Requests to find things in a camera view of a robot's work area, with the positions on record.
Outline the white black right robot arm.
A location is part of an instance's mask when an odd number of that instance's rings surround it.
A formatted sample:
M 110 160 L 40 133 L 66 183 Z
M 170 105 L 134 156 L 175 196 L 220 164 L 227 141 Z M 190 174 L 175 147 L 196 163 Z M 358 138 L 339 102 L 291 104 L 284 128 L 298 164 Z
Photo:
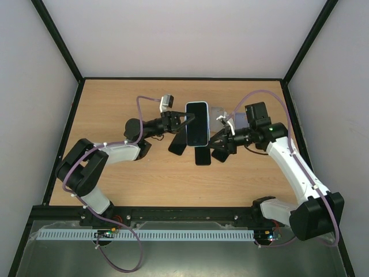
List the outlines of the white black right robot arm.
M 253 201 L 252 221 L 264 226 L 275 220 L 289 226 L 297 239 L 305 241 L 334 233 L 339 241 L 339 222 L 344 199 L 339 192 L 332 193 L 313 173 L 297 151 L 283 123 L 272 123 L 263 102 L 246 105 L 248 127 L 237 129 L 227 114 L 217 116 L 223 128 L 210 138 L 212 157 L 225 162 L 237 153 L 238 147 L 255 145 L 263 150 L 279 166 L 290 184 L 297 203 L 295 205 L 273 196 Z

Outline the black bare phone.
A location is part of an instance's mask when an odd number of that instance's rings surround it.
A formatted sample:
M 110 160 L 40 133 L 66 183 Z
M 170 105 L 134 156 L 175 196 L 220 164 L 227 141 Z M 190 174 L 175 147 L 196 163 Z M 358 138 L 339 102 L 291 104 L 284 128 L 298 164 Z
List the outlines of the black bare phone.
M 224 163 L 228 159 L 229 156 L 230 156 L 230 153 L 228 151 L 221 151 L 221 150 L 214 149 L 212 152 L 212 157 L 221 163 Z

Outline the lilac phone case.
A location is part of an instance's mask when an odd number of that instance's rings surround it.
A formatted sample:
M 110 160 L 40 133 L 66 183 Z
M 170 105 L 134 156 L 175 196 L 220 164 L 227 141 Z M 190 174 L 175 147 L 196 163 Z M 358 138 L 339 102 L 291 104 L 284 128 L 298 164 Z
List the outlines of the lilac phone case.
M 235 129 L 247 128 L 249 126 L 246 113 L 235 113 Z

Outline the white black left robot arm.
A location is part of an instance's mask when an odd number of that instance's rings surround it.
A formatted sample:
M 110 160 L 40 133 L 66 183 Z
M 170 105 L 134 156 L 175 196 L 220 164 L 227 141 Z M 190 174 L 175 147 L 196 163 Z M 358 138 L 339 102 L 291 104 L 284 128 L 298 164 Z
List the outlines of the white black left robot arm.
M 79 197 L 84 206 L 102 215 L 112 207 L 112 202 L 97 186 L 105 166 L 144 158 L 151 148 L 147 138 L 181 133 L 194 119 L 192 113 L 165 111 L 151 121 L 128 120 L 123 141 L 94 144 L 82 138 L 61 161 L 55 175 L 63 182 L 64 189 Z

